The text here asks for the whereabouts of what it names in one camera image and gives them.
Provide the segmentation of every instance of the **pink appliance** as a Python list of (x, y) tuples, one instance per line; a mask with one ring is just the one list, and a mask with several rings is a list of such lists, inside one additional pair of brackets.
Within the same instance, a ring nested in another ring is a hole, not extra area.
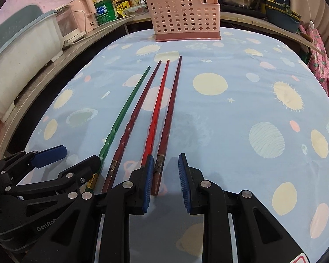
[(94, 15), (97, 11), (92, 0), (73, 0), (69, 4), (81, 31), (90, 32), (97, 27)]

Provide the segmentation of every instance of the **green container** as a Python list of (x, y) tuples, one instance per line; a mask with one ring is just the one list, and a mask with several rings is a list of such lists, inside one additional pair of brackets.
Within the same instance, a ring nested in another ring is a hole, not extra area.
[(95, 17), (98, 25), (114, 21), (116, 19), (115, 10), (111, 0), (103, 0), (95, 4), (97, 10)]

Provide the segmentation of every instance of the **perforated basket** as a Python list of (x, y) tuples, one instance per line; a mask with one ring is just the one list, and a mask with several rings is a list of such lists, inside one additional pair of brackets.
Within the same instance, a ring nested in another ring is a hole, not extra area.
[(221, 39), (218, 0), (146, 0), (156, 41)]

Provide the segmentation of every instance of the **planet print tablecloth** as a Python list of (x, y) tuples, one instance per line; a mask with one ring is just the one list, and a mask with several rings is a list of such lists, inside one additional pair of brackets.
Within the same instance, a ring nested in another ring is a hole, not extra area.
[[(154, 31), (104, 48), (67, 84), (26, 150), (63, 144), (68, 157), (22, 182), (55, 179), (98, 155), (121, 108), (148, 66), (105, 160), (105, 177), (130, 115), (159, 60), (115, 184), (139, 168), (155, 99), (171, 61), (153, 155), (157, 154), (174, 74), (183, 56), (160, 194), (145, 216), (130, 218), (131, 261), (200, 262), (203, 217), (186, 213), (177, 159), (227, 191), (251, 190), (315, 263), (329, 247), (329, 99), (308, 67), (280, 41), (221, 28), (220, 41), (154, 40)], [(100, 192), (102, 178), (97, 184)]]

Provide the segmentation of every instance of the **white plastic bin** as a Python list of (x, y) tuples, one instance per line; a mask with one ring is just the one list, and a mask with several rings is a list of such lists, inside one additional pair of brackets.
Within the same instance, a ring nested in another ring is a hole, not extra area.
[(55, 10), (41, 15), (0, 49), (0, 120), (3, 122), (12, 112), (14, 100), (33, 76), (50, 60), (55, 61), (63, 54), (56, 15)]

